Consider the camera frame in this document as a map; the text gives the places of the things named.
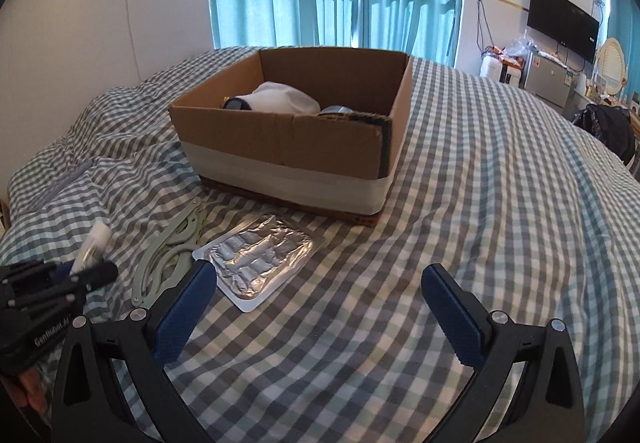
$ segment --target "finger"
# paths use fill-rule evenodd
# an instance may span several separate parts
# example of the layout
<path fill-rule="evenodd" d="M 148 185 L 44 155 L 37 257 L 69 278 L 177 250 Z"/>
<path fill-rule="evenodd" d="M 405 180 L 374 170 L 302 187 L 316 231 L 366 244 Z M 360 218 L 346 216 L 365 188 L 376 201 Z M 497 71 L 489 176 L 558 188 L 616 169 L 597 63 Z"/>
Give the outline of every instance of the finger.
<path fill-rule="evenodd" d="M 22 409 L 29 404 L 29 402 L 27 401 L 27 395 L 24 394 L 24 391 L 20 387 L 4 378 L 0 378 L 0 381 L 2 381 L 4 388 L 18 407 Z"/>
<path fill-rule="evenodd" d="M 42 381 L 37 369 L 31 368 L 20 376 L 20 383 L 27 393 L 27 401 L 37 413 L 43 414 L 47 410 L 47 400 L 42 390 Z"/>

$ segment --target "black flat screen tv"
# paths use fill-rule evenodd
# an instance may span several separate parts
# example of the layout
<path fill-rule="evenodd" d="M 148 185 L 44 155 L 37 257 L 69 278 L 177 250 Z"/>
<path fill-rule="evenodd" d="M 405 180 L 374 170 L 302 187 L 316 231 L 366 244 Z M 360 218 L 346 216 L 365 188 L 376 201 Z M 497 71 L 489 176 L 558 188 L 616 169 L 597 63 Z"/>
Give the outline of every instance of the black flat screen tv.
<path fill-rule="evenodd" d="M 527 26 L 593 63 L 600 25 L 567 0 L 530 0 Z"/>

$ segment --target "checkered bedsheet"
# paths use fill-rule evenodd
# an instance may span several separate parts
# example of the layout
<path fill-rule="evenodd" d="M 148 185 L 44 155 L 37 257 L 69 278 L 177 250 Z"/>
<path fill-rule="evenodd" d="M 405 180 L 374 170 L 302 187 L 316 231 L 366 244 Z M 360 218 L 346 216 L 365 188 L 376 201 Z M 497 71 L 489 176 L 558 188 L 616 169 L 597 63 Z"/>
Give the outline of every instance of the checkered bedsheet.
<path fill-rule="evenodd" d="M 69 260 L 101 218 L 120 277 L 90 295 L 86 312 L 120 318 L 145 248 L 191 198 L 206 203 L 203 244 L 259 210 L 201 187 L 166 112 L 250 51 L 213 51 L 97 97 L 12 179 L 14 226 L 0 263 Z M 631 395 L 640 378 L 640 185 L 622 163 L 525 92 L 424 60 L 414 63 L 408 127 L 375 229 L 280 210 L 321 232 L 324 247 L 252 313 L 217 291 L 166 368 L 216 441 L 422 441 L 470 376 L 420 294 L 421 270 L 438 261 L 488 310 L 537 325 L 565 320 L 589 441 Z M 43 364 L 49 379 L 56 357 Z M 126 370 L 118 374 L 140 426 L 155 435 Z M 484 434 L 497 428 L 516 379 Z"/>

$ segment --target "cable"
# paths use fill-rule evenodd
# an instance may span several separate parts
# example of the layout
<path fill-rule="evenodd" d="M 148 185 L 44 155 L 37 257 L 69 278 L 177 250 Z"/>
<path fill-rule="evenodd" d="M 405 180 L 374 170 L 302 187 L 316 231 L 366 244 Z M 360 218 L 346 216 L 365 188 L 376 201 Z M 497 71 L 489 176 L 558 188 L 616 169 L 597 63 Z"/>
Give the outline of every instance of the cable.
<path fill-rule="evenodd" d="M 489 22 L 486 20 L 486 11 L 484 10 L 484 3 L 482 0 L 478 0 L 478 28 L 476 29 L 476 45 L 478 45 L 478 49 L 480 53 L 484 53 L 484 33 L 482 32 L 482 24 L 480 23 L 480 7 L 482 6 L 482 16 L 484 17 L 484 24 L 486 26 L 486 30 L 489 32 L 489 40 L 491 41 L 491 45 L 495 46 L 494 38 L 491 35 L 491 28 L 489 28 Z"/>

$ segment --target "cardboard box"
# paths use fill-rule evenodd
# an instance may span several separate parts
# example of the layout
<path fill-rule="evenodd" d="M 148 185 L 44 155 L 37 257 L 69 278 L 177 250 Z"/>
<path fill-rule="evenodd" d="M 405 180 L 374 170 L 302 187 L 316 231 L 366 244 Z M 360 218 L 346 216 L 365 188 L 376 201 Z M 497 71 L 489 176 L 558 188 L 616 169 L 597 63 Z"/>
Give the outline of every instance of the cardboard box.
<path fill-rule="evenodd" d="M 344 116 L 224 110 L 264 81 L 293 86 Z M 204 183 L 356 223 L 375 224 L 409 117 L 411 58 L 352 48 L 266 49 L 217 73 L 169 107 Z"/>

